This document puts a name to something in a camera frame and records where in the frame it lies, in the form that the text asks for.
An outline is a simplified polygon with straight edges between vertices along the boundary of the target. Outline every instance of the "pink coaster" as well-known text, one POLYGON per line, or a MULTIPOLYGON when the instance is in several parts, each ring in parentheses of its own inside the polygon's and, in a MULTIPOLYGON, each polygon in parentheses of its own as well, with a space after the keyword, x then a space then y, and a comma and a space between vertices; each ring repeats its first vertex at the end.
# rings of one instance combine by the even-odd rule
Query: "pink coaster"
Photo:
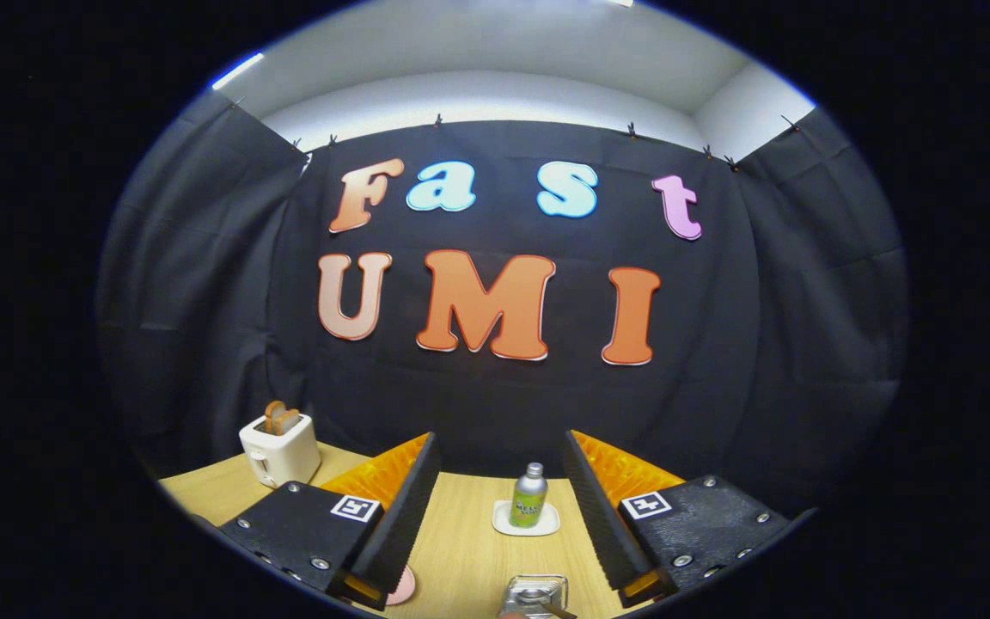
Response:
POLYGON ((400 576, 400 583, 396 585, 396 591, 388 594, 388 599, 384 600, 386 606, 402 604, 415 594, 415 573, 407 565, 404 566, 404 575, 400 576))

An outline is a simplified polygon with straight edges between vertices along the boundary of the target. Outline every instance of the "black curtain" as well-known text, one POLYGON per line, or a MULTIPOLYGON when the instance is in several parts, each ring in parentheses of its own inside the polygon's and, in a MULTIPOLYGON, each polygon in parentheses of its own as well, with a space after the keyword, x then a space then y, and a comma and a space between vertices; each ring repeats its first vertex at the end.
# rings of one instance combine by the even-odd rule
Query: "black curtain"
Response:
POLYGON ((904 264, 891 209, 820 110, 738 162, 651 138, 541 122, 416 126, 305 158, 207 95, 133 177, 110 231, 98 309, 107 371, 126 425, 163 475, 239 453, 236 433, 271 399, 315 413, 318 438, 373 455, 429 430, 444 469, 561 475, 577 428, 684 477, 726 475, 782 511, 821 500, 888 407, 907 344, 904 264), (370 222, 333 235, 341 176, 399 157, 370 222), (425 166, 475 169, 475 204, 413 211, 425 166), (597 172, 589 216, 535 203, 540 165, 597 172), (698 194, 696 242, 663 220, 650 181, 698 194), (416 344, 431 273, 425 255, 467 251, 490 287, 516 254, 557 264, 547 283, 543 361, 463 342, 416 344), (357 258, 388 252, 380 318, 338 340, 317 314, 323 254, 347 254, 343 313, 360 303, 357 258), (613 329, 613 267, 656 272, 653 360, 601 358, 613 329))
POLYGON ((99 349, 126 434, 155 475, 235 454, 237 428, 270 396, 264 275, 305 163, 208 90, 122 193, 95 298, 99 349))

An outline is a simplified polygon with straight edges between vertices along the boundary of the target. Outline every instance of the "letter s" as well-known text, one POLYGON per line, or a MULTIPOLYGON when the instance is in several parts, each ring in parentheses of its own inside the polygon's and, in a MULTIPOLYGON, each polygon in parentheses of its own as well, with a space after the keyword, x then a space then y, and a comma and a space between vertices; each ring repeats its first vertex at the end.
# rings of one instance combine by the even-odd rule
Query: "letter s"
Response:
POLYGON ((594 211, 598 175, 590 165, 552 161, 537 171, 537 180, 546 192, 537 193, 537 206, 546 215, 586 217, 594 211))

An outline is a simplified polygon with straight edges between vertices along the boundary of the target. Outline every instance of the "ceiling light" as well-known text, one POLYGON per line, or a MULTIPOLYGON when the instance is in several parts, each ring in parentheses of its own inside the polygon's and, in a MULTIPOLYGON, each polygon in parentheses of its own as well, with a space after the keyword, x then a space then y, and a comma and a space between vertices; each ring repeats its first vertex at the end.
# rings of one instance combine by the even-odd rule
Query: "ceiling light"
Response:
POLYGON ((233 70, 231 71, 228 71, 228 75, 225 75, 220 79, 217 79, 217 82, 213 83, 212 89, 219 90, 223 88, 225 85, 227 85, 228 82, 231 82, 232 79, 235 79, 236 75, 239 75, 243 73, 243 71, 248 70, 248 68, 251 68, 251 65, 253 65, 256 62, 259 62, 259 60, 261 59, 262 59, 262 52, 258 52, 258 54, 251 56, 251 58, 243 60, 243 64, 233 68, 233 70))

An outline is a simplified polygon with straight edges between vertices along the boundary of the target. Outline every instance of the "orange letter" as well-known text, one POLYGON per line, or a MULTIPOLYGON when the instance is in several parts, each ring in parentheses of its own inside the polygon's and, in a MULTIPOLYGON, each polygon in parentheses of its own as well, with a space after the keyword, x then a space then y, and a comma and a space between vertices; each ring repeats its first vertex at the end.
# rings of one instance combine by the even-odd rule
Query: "orange letter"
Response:
POLYGON ((541 341, 541 309, 545 286, 557 266, 539 255, 515 255, 503 267, 490 292, 484 290, 472 258, 463 251, 431 251, 425 264, 433 271, 427 328, 415 341, 420 348, 451 352, 456 336, 449 330, 452 315, 471 352, 478 352, 503 318, 492 340, 496 357, 540 361, 549 356, 541 341))
POLYGON ((617 286, 617 315, 614 336, 602 349, 602 360, 610 365, 644 365, 651 361, 648 346, 648 317, 651 294, 659 290, 659 275, 644 269, 620 267, 609 271, 617 286))
POLYGON ((350 267, 349 255, 327 254, 319 259, 319 322, 328 333, 342 340, 361 340, 376 328, 381 308, 381 279, 392 264, 388 254, 362 254, 361 307, 357 316, 342 314, 342 272, 350 267))
POLYGON ((388 190, 388 176, 400 176, 404 173, 404 162, 399 158, 381 161, 368 168, 358 168, 342 175, 342 201, 339 203, 339 215, 327 225, 331 234, 361 228, 369 223, 370 215, 365 211, 365 199, 370 206, 381 204, 384 192, 388 190))

